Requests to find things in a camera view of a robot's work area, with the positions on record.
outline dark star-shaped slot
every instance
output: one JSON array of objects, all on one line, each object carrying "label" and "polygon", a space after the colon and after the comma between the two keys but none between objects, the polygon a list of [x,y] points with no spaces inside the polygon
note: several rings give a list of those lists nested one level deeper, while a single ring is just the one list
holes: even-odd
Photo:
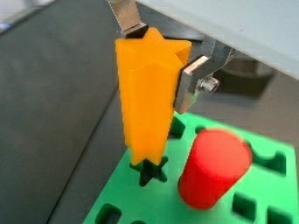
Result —
[{"label": "dark star-shaped slot", "polygon": [[167,181],[167,177],[163,171],[164,164],[167,163],[168,158],[163,157],[161,163],[155,165],[147,159],[137,165],[129,165],[133,170],[140,172],[139,185],[145,186],[151,179],[159,179],[161,182]]}]

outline screw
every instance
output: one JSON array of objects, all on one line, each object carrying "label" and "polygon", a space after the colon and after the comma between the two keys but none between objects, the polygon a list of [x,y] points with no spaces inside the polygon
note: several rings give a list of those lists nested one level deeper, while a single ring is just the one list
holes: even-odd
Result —
[{"label": "screw", "polygon": [[220,82],[209,76],[199,81],[197,89],[211,95],[216,91],[219,85]]}]

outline orange star-shaped peg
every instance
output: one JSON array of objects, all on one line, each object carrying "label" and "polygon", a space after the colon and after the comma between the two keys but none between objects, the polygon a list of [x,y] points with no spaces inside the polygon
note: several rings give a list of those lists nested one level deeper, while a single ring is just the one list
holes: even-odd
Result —
[{"label": "orange star-shaped peg", "polygon": [[179,73],[192,44],[165,40],[155,28],[144,38],[116,41],[119,89],[125,144],[132,165],[148,159],[159,165],[173,117]]}]

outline green shape sorter board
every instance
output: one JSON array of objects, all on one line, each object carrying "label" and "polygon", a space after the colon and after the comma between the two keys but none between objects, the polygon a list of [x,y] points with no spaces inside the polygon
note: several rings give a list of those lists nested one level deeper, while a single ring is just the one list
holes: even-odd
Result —
[{"label": "green shape sorter board", "polygon": [[[253,163],[247,174],[207,211],[189,208],[179,195],[177,180],[196,133],[205,128],[233,131],[249,144]],[[84,224],[101,224],[111,213],[119,224],[299,224],[295,150],[289,144],[259,136],[192,114],[173,114],[163,166],[167,181],[139,185],[129,167],[129,149],[89,210]]]}]

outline red cylindrical block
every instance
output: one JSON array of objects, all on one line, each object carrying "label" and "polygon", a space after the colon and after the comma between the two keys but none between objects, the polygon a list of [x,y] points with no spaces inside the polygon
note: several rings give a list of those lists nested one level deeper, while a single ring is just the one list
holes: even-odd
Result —
[{"label": "red cylindrical block", "polygon": [[181,199],[208,209],[248,171],[252,154],[243,139],[225,129],[204,129],[196,136],[179,182]]}]

